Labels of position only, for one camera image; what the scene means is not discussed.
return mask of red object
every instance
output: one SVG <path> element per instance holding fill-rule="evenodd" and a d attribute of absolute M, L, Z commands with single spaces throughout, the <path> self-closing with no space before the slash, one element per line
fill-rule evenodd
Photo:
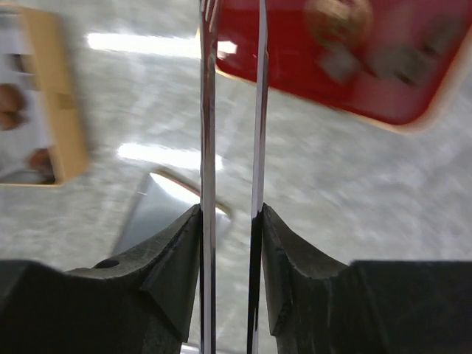
<path fill-rule="evenodd" d="M 466 26 L 447 54 L 428 57 L 428 73 L 417 86 L 400 80 L 381 80 L 359 72 L 342 85 L 319 67 L 326 49 L 310 35 L 304 9 L 307 0 L 266 0 L 268 8 L 269 85 L 335 109 L 390 125 L 407 125 L 426 112 L 472 27 L 470 0 L 370 0 L 372 31 L 353 49 L 363 63 L 388 46 L 406 44 L 420 49 L 428 28 L 443 16 L 454 16 Z M 223 0 L 218 41 L 229 41 L 236 53 L 219 55 L 221 72 L 256 81 L 259 5 L 257 0 Z"/>

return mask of marble floor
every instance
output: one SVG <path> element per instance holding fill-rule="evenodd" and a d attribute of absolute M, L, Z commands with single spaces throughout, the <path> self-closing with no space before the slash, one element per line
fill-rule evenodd
<path fill-rule="evenodd" d="M 198 183 L 198 157 L 156 153 L 198 156 L 198 52 L 180 47 L 195 46 L 198 2 L 17 2 L 63 19 L 91 167 L 57 189 L 1 187 L 0 258 L 30 258 L 60 269 L 93 266 L 110 254 L 146 173 L 165 165 Z M 171 53 L 110 52 L 100 48 L 100 33 L 174 38 L 178 44 Z M 217 194 L 234 218 L 218 241 L 217 337 L 219 348 L 243 353 L 255 87 L 218 77 L 217 91 Z M 295 232 L 347 263 L 469 260 L 471 110 L 472 76 L 440 121 L 411 136 L 272 91 L 265 200 Z M 196 314 L 192 342 L 198 340 Z M 264 301 L 260 318 L 260 353 L 275 353 Z"/>

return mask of brown item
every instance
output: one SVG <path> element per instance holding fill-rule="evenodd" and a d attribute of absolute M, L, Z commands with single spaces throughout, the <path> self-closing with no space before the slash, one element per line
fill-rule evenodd
<path fill-rule="evenodd" d="M 50 141 L 47 150 L 32 151 L 32 155 L 26 158 L 25 164 L 34 167 L 44 180 L 39 184 L 58 187 L 71 178 L 83 173 L 89 165 L 86 140 L 80 119 L 80 112 L 77 107 L 74 85 L 69 70 L 69 61 L 66 55 L 66 48 L 63 37 L 63 22 L 54 14 L 30 9 L 28 7 L 14 4 L 0 4 L 0 12 L 9 13 L 7 23 L 2 27 L 0 16 L 0 30 L 8 30 L 15 26 L 15 30 L 21 31 L 21 35 L 12 38 L 12 41 L 27 44 L 28 53 L 5 53 L 13 54 L 10 60 L 4 60 L 10 70 L 17 72 L 19 77 L 18 87 L 1 86 L 0 90 L 4 95 L 0 95 L 0 112 L 4 109 L 3 101 L 5 95 L 13 95 L 13 102 L 16 107 L 12 107 L 11 101 L 6 100 L 7 111 L 18 111 L 26 105 L 41 105 L 42 118 L 47 125 Z M 36 95 L 38 102 L 29 101 L 30 94 Z M 15 98 L 22 98 L 24 101 L 15 101 Z M 27 184 L 18 181 L 18 186 Z"/>
<path fill-rule="evenodd" d="M 0 127 L 3 131 L 11 131 L 21 125 L 23 121 L 24 119 L 20 114 L 0 112 Z"/>
<path fill-rule="evenodd" d="M 373 11 L 368 0 L 308 0 L 305 21 L 320 45 L 328 48 L 340 43 L 354 47 L 369 35 Z"/>
<path fill-rule="evenodd" d="M 0 85 L 0 111 L 18 112 L 25 106 L 25 100 L 20 90 L 11 83 Z"/>
<path fill-rule="evenodd" d="M 49 152 L 47 149 L 36 150 L 28 158 L 28 166 L 33 170 L 39 170 L 41 166 L 47 164 L 49 160 Z"/>

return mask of metal strip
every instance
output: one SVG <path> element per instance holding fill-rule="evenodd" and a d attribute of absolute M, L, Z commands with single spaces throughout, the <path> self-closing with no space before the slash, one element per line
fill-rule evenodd
<path fill-rule="evenodd" d="M 254 132 L 254 162 L 252 169 L 251 255 L 249 263 L 249 303 L 247 353 L 259 351 L 259 298 L 262 256 L 262 209 L 264 197 L 264 167 L 266 162 L 266 116 L 268 96 L 266 0 L 259 1 L 259 46 L 257 50 L 256 125 Z"/>
<path fill-rule="evenodd" d="M 200 353 L 216 353 L 215 279 L 215 64 L 218 51 L 219 0 L 201 0 L 201 208 Z"/>

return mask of gray object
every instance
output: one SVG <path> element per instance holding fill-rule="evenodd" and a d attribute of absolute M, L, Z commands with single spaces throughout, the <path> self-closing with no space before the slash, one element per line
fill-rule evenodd
<path fill-rule="evenodd" d="M 367 58 L 369 70 L 379 79 L 394 77 L 395 67 L 402 50 L 403 46 L 390 46 L 372 53 Z"/>
<path fill-rule="evenodd" d="M 428 62 L 422 52 L 403 46 L 398 52 L 395 75 L 409 85 L 418 84 L 428 71 Z"/>
<path fill-rule="evenodd" d="M 430 55 L 444 55 L 458 41 L 465 29 L 465 23 L 460 18 L 435 21 L 425 37 L 424 51 Z"/>
<path fill-rule="evenodd" d="M 136 194 L 136 203 L 114 247 L 113 254 L 124 252 L 154 236 L 199 201 L 198 192 L 191 187 L 164 172 L 150 173 Z M 229 214 L 217 208 L 217 236 L 222 237 L 226 234 L 230 224 Z"/>
<path fill-rule="evenodd" d="M 354 74 L 361 70 L 361 63 L 349 51 L 339 44 L 319 61 L 319 66 L 334 81 L 345 84 Z"/>

